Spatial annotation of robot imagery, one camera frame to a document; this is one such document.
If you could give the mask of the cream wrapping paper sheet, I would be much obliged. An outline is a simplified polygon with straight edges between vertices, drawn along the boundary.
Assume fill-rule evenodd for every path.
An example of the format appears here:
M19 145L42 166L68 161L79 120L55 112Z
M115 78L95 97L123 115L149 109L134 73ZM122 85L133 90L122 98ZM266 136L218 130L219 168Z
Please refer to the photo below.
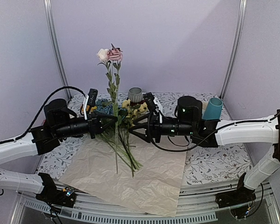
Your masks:
M88 137L59 181L111 204L175 217L186 153L165 152L134 136L130 143L142 165L135 174L107 143Z

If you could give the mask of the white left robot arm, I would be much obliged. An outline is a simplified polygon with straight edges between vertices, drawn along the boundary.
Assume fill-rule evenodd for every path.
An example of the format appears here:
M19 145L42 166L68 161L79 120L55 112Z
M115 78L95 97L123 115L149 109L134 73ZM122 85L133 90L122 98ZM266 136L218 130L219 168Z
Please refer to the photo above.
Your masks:
M49 174L33 173L34 165L27 160L52 152L67 138L89 134L94 139L114 125L117 117L100 112L84 112L79 117L61 98L45 105L44 114L43 125L0 144L0 189L34 193L37 200L48 205L72 208L76 200L74 190L58 189Z

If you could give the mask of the flower bouquet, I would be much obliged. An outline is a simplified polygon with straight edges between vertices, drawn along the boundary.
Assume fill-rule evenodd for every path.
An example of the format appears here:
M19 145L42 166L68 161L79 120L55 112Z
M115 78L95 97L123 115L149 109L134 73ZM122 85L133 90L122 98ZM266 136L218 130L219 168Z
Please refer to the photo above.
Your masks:
M134 147L130 141L129 128L133 126L132 122L146 114L147 105L142 103L140 105L131 105L131 101L126 99L122 104L114 103L112 100L98 99L93 107L86 107L86 111L102 113L104 115L115 115L118 117L118 122L112 124L97 137L105 142L115 152L116 158L120 158L131 170L134 172L142 167L132 154Z

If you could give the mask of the pink rose stem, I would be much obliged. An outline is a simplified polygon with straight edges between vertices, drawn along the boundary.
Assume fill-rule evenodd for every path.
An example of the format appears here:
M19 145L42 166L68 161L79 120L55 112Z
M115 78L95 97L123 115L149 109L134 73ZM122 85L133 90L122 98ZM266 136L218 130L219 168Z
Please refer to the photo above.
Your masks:
M123 59L123 51L120 47L115 47L111 43L110 49L100 49L96 55L99 59L98 65L103 65L106 68L105 74L108 79L107 92L111 97L113 115L118 117L120 84L119 72Z

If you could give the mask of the teal vase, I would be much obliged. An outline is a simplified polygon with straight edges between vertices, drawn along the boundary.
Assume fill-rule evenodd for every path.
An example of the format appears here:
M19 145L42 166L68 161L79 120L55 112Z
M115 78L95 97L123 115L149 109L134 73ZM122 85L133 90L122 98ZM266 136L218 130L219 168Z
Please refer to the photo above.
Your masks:
M223 108L223 102L219 98L211 98L206 106L203 114L204 120L218 120L220 119Z

